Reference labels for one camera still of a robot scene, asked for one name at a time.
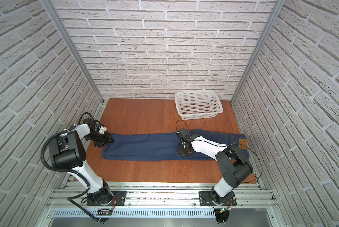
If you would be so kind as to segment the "dark blue denim trousers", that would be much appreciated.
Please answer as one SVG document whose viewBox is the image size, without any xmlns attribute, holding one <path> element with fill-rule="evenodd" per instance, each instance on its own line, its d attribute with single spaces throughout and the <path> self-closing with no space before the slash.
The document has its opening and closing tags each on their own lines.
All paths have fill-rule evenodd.
<svg viewBox="0 0 339 227">
<path fill-rule="evenodd" d="M 122 135 L 112 134 L 114 143 L 102 150 L 102 158 L 121 161 L 212 160 L 195 152 L 192 156 L 177 153 L 178 139 L 175 132 Z"/>
</svg>

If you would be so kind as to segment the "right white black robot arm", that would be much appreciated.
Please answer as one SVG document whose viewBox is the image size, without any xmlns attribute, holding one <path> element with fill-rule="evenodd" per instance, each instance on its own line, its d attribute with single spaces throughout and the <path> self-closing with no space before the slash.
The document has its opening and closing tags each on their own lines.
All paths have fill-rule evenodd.
<svg viewBox="0 0 339 227">
<path fill-rule="evenodd" d="M 253 167 L 239 145 L 225 145 L 210 141 L 199 134 L 177 132 L 180 140 L 178 154 L 189 156 L 195 152 L 205 154 L 217 161 L 221 179 L 209 192 L 210 202 L 222 205 L 233 189 L 243 183 L 252 173 Z"/>
</svg>

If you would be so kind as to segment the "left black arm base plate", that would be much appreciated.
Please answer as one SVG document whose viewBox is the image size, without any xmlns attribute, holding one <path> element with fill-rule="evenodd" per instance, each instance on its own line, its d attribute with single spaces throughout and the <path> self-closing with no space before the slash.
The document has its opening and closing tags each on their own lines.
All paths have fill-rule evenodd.
<svg viewBox="0 0 339 227">
<path fill-rule="evenodd" d="M 96 198 L 87 198 L 88 206 L 124 206 L 127 191 L 111 191 L 111 195 L 97 196 Z"/>
</svg>

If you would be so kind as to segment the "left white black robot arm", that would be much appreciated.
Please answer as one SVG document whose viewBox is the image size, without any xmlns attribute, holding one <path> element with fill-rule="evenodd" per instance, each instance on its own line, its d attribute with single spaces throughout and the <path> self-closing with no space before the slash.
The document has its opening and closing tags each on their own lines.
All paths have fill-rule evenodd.
<svg viewBox="0 0 339 227">
<path fill-rule="evenodd" d="M 83 138 L 93 141 L 97 147 L 114 142 L 107 128 L 98 121 L 94 121 L 92 125 L 74 124 L 49 141 L 51 166 L 55 170 L 74 176 L 86 188 L 87 192 L 84 194 L 88 205 L 108 205 L 113 200 L 113 193 L 105 180 L 89 166 L 81 141 Z"/>
</svg>

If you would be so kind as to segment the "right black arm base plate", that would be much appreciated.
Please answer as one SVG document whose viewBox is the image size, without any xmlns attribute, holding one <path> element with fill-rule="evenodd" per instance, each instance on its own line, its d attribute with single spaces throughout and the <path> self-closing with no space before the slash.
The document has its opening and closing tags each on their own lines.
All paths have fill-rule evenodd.
<svg viewBox="0 0 339 227">
<path fill-rule="evenodd" d="M 237 206 L 237 201 L 234 192 L 227 193 L 224 197 L 218 196 L 215 192 L 200 191 L 199 201 L 201 206 Z"/>
</svg>

